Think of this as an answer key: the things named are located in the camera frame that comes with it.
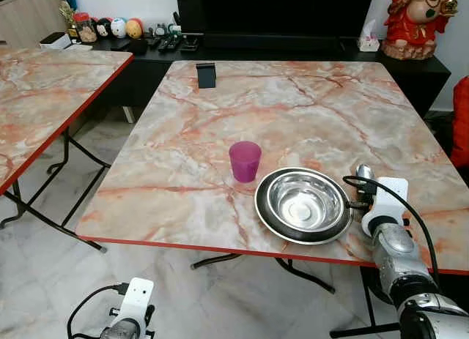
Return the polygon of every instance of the wooden cabinet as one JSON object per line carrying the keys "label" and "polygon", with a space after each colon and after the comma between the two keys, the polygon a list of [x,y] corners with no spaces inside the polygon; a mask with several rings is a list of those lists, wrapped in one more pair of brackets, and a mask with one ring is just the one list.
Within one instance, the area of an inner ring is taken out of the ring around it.
{"label": "wooden cabinet", "polygon": [[39,41],[67,25],[60,14],[62,0],[0,1],[0,46],[38,48]]}

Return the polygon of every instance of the table leg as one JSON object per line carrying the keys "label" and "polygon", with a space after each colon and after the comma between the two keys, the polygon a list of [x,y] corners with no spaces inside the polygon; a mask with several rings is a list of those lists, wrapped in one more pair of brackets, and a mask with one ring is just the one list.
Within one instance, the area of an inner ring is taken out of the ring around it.
{"label": "table leg", "polygon": [[[75,232],[71,231],[70,229],[66,229],[65,226],[67,225],[67,223],[69,222],[69,220],[73,216],[73,214],[76,212],[77,208],[81,205],[83,200],[89,194],[89,192],[91,191],[93,186],[96,184],[96,182],[98,181],[100,176],[104,173],[104,171],[107,168],[110,168],[111,165],[109,165],[108,163],[106,163],[106,162],[100,160],[99,158],[97,158],[96,156],[94,156],[91,152],[89,152],[87,149],[82,147],[82,145],[80,145],[78,142],[76,142],[75,139],[71,138],[70,135],[69,135],[68,128],[62,134],[64,136],[64,158],[60,163],[55,163],[55,164],[49,166],[49,168],[47,170],[47,173],[50,174],[50,176],[47,178],[47,180],[44,182],[44,184],[41,185],[39,190],[27,202],[24,202],[24,201],[21,200],[20,187],[19,187],[18,181],[15,181],[15,183],[13,183],[13,194],[10,193],[9,191],[6,191],[4,193],[4,195],[7,198],[12,200],[16,204],[16,206],[18,208],[18,214],[14,217],[10,217],[10,218],[7,218],[7,219],[3,220],[0,223],[0,229],[3,228],[6,223],[11,222],[12,220],[17,220],[19,217],[21,217],[23,215],[23,213],[25,211],[27,211],[27,212],[31,213],[32,215],[34,215],[39,220],[41,220],[44,223],[46,223],[47,225],[49,225],[50,227],[56,229],[57,231],[60,231],[60,232],[66,234],[68,236],[71,236],[72,238],[78,239],[81,242],[85,242],[88,245],[90,245],[90,246],[94,247],[95,249],[98,249],[99,251],[104,253],[104,252],[106,252],[105,247],[102,247],[102,246],[100,246],[99,244],[97,244],[95,242],[89,242],[89,241],[80,239],[75,234]],[[37,198],[40,196],[40,194],[46,189],[47,186],[49,186],[49,184],[52,182],[52,180],[56,177],[56,175],[61,171],[61,169],[68,162],[70,143],[72,145],[76,146],[77,149],[82,151],[90,159],[92,159],[96,163],[100,164],[101,168],[96,173],[93,180],[86,187],[85,191],[81,194],[78,201],[73,205],[72,209],[68,212],[67,216],[62,221],[62,223],[58,224],[58,223],[55,223],[54,221],[52,221],[51,219],[47,218],[42,213],[38,212],[36,209],[34,209],[32,207],[32,204],[37,200]]]}
{"label": "table leg", "polygon": [[35,216],[36,218],[38,218],[39,220],[43,221],[45,224],[47,224],[48,226],[56,229],[57,231],[61,231],[62,233],[68,235],[68,236],[71,236],[72,238],[75,238],[75,239],[78,239],[80,240],[81,242],[85,242],[87,243],[88,245],[94,247],[95,249],[101,251],[102,253],[105,253],[106,252],[106,248],[101,246],[101,245],[98,245],[96,244],[95,242],[89,242],[87,240],[82,240],[78,237],[78,235],[76,235],[73,231],[69,230],[69,229],[66,229],[62,226],[59,226],[58,224],[56,224],[54,221],[52,221],[51,219],[47,218],[45,215],[43,215],[42,213],[38,212],[36,209],[33,209],[32,207],[30,207],[27,203],[23,202],[22,200],[20,200],[19,198],[17,198],[16,196],[14,196],[12,193],[10,193],[9,191],[6,191],[4,193],[4,195],[9,198],[11,201],[13,201],[15,204],[17,205],[20,205],[22,208],[24,208],[27,212],[31,213],[33,216]]}
{"label": "table leg", "polygon": [[293,268],[293,260],[289,259],[288,264],[281,258],[276,258],[276,261],[280,266],[285,269],[286,271],[296,275],[297,277],[301,277],[303,279],[309,280],[310,282],[316,283],[318,286],[324,288],[325,290],[329,291],[331,294],[335,294],[336,290],[334,287],[330,286],[323,280],[320,280],[318,277],[313,275],[309,275],[308,273],[301,272],[299,269]]}
{"label": "table leg", "polygon": [[[223,262],[223,261],[228,261],[232,260],[234,258],[238,258],[241,255],[238,253],[230,253],[228,255],[223,255],[223,256],[217,256],[217,257],[212,257],[212,258],[206,258],[205,260],[196,262],[195,264],[191,264],[191,269],[198,269],[199,267],[202,266],[207,266],[208,264],[214,264],[217,262]],[[318,277],[315,277],[313,275],[309,275],[305,272],[301,272],[300,270],[293,268],[293,260],[288,260],[288,264],[282,260],[281,258],[276,258],[278,264],[280,264],[286,271],[296,275],[297,277],[301,277],[303,279],[309,280],[313,283],[316,283],[318,286],[323,287],[325,290],[329,291],[330,293],[334,294],[336,292],[335,288],[328,285],[326,282],[320,280]]]}
{"label": "table leg", "polygon": [[[21,198],[20,185],[18,184],[18,180],[15,180],[15,182],[13,183],[13,194],[15,194],[15,196],[17,196],[18,198]],[[7,223],[12,222],[14,220],[19,220],[21,216],[23,216],[24,208],[21,205],[16,204],[16,211],[16,216],[5,218],[0,222],[0,229],[5,228],[5,225]]]}
{"label": "table leg", "polygon": [[135,116],[133,115],[132,108],[129,106],[122,106],[122,110],[124,110],[125,118],[129,124],[135,123]]}
{"label": "table leg", "polygon": [[365,269],[365,267],[360,267],[361,280],[363,283],[363,289],[365,291],[366,307],[368,308],[369,321],[371,326],[346,330],[332,330],[329,332],[331,338],[355,337],[356,335],[377,334],[400,330],[399,323],[376,325],[376,321],[374,320],[372,299],[369,296],[370,284],[369,275],[367,274],[367,272],[368,270]]}
{"label": "table leg", "polygon": [[240,256],[241,255],[239,253],[230,253],[228,255],[212,257],[212,258],[206,258],[205,260],[196,262],[195,264],[191,264],[191,269],[198,269],[199,267],[207,266],[208,264],[215,264],[217,262],[232,260],[232,259],[238,258]]}

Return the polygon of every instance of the red table edge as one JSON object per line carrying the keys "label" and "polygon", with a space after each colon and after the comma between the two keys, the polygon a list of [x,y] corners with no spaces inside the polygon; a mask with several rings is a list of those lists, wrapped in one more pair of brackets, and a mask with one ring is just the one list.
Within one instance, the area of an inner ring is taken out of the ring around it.
{"label": "red table edge", "polygon": [[131,62],[133,61],[133,55],[130,55],[129,58],[119,67],[117,70],[108,78],[107,81],[103,83],[97,90],[91,95],[88,100],[86,100],[83,105],[81,105],[72,115],[55,131],[47,138],[44,143],[39,146],[39,148],[28,157],[26,161],[13,173],[10,178],[8,178],[4,184],[0,187],[0,195],[3,195],[5,191],[13,184],[13,182],[18,179],[21,174],[39,157],[40,154],[44,152],[45,149],[52,144],[52,142],[60,135],[62,132],[72,123],[80,114],[84,111],[85,108],[106,88],[110,82],[112,82],[115,77],[117,77],[121,71],[123,71]]}
{"label": "red table edge", "polygon": [[[343,261],[343,260],[336,260],[334,258],[288,255],[286,253],[266,253],[262,251],[237,250],[237,249],[229,249],[229,248],[224,248],[224,247],[210,247],[210,246],[171,244],[171,243],[166,243],[166,242],[145,242],[145,241],[136,241],[136,240],[109,239],[109,238],[101,238],[101,237],[94,237],[94,236],[83,236],[83,235],[79,235],[78,233],[77,235],[81,239],[89,240],[91,242],[110,242],[113,244],[173,247],[176,249],[213,251],[215,253],[239,253],[240,255],[264,256],[264,257],[273,257],[273,258],[291,258],[292,260],[325,262],[328,264],[349,264],[352,266],[376,267],[376,265],[373,262],[366,262],[366,261],[351,261],[351,260]],[[447,275],[469,275],[469,270],[463,271],[463,270],[458,270],[458,269],[439,269],[438,271],[440,272],[440,274],[447,274]]]}

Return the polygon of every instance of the white tiled floor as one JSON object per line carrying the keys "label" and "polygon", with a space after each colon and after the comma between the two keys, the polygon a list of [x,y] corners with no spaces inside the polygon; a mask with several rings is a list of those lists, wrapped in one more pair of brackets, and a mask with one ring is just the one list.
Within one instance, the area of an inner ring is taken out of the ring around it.
{"label": "white tiled floor", "polygon": [[[120,110],[90,122],[75,138],[111,162],[131,125]],[[21,177],[28,198],[62,158],[62,143],[51,147]],[[35,207],[59,220],[67,214],[97,166],[73,149],[69,164],[37,200]],[[83,209],[71,220],[73,226]],[[0,198],[0,219],[13,215]],[[0,231],[0,338],[66,338],[73,308],[101,286],[145,277],[155,282],[151,303],[157,308],[150,329],[158,338],[329,338],[335,328],[369,324],[358,268],[295,262],[333,284],[331,295],[285,272],[271,258],[243,256],[191,270],[189,265],[213,253],[134,245],[107,245],[102,254],[60,234],[29,214]],[[109,308],[122,297],[101,294],[78,314],[74,332],[99,335],[110,322]],[[396,320],[391,306],[374,299],[379,323]],[[398,333],[380,335],[398,338]],[[356,338],[378,338],[376,335]]]}

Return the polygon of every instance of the pink plastic cup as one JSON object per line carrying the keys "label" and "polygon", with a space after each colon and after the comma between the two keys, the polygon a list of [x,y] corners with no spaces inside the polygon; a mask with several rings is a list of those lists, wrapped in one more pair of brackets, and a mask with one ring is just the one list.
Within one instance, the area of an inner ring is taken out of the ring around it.
{"label": "pink plastic cup", "polygon": [[240,141],[229,148],[233,175],[237,181],[249,183],[255,180],[262,150],[250,141]]}

